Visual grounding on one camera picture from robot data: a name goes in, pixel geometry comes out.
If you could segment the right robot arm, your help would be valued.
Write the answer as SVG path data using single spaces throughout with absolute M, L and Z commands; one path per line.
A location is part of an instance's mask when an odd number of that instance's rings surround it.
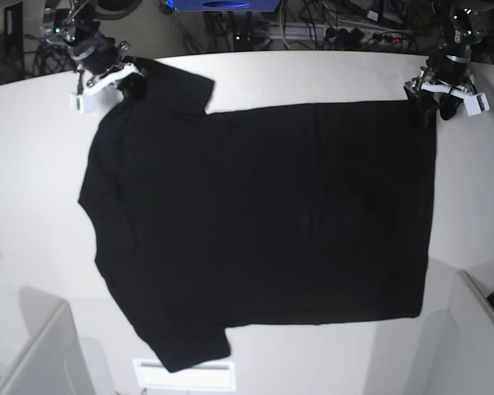
M 117 42 L 100 31 L 102 21 L 118 21 L 136 11 L 140 1 L 59 1 L 44 4 L 40 40 L 67 52 L 78 73 L 71 106 L 85 113 L 96 106 L 97 96 L 107 88 L 135 100 L 146 94 L 146 72 L 128 57 L 130 45 Z

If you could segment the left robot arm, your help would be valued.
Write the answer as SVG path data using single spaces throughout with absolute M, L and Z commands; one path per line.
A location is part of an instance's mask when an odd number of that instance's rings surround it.
M 449 1 L 432 6 L 439 20 L 439 44 L 419 74 L 404 84 L 415 128 L 425 128 L 436 113 L 449 120 L 461 105 L 469 116 L 490 109 L 470 65 L 472 47 L 482 38 L 482 30 L 473 26 L 476 13 Z

